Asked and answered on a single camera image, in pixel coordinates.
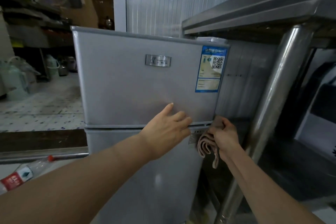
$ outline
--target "metal pole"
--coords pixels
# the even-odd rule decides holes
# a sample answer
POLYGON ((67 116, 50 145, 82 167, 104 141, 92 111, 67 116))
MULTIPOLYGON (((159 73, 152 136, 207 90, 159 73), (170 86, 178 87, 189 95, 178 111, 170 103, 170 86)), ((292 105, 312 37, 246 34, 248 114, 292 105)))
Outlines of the metal pole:
MULTIPOLYGON (((313 30, 296 25, 281 40, 277 60, 244 141, 244 149, 254 162, 258 162, 273 133, 289 90, 308 54, 312 37, 313 30)), ((234 179, 217 213, 215 224, 230 223, 243 197, 234 179)))

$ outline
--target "silver refrigerator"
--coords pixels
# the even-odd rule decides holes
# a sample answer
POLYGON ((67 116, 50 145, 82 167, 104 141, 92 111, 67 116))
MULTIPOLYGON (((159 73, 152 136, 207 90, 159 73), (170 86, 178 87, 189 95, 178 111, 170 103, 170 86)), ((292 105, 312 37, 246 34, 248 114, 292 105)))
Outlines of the silver refrigerator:
POLYGON ((89 152, 138 133, 168 103, 192 117, 192 135, 133 175, 99 212, 99 223, 187 220, 229 46, 72 27, 89 152))

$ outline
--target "metal nameplate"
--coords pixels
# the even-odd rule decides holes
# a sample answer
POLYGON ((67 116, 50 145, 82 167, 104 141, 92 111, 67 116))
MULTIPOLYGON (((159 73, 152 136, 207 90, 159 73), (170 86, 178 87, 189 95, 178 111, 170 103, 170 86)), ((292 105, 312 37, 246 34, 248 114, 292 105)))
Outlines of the metal nameplate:
POLYGON ((169 67, 170 66, 169 56, 158 56, 158 55, 146 55, 146 65, 156 66, 156 67, 169 67))

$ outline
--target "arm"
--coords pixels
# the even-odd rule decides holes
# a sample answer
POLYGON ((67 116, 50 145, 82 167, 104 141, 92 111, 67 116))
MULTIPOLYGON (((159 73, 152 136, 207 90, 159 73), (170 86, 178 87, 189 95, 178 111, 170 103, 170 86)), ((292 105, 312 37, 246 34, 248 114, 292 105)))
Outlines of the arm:
POLYGON ((137 170, 190 135, 184 112, 169 104, 137 135, 47 173, 0 197, 3 223, 90 223, 137 170))
POLYGON ((319 218, 288 195, 245 153, 235 126, 222 118, 225 128, 211 128, 226 162, 259 224, 323 224, 319 218))

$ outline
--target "forearm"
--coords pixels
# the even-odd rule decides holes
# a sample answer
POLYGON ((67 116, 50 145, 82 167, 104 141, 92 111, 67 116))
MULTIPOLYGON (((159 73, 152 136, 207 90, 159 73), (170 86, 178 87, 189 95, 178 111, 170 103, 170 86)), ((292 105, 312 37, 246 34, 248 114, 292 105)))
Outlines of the forearm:
POLYGON ((227 154, 226 163, 259 224, 323 223, 280 188, 240 146, 227 154))
POLYGON ((129 137, 2 195, 0 216, 4 223, 90 223, 149 160, 139 135, 129 137))

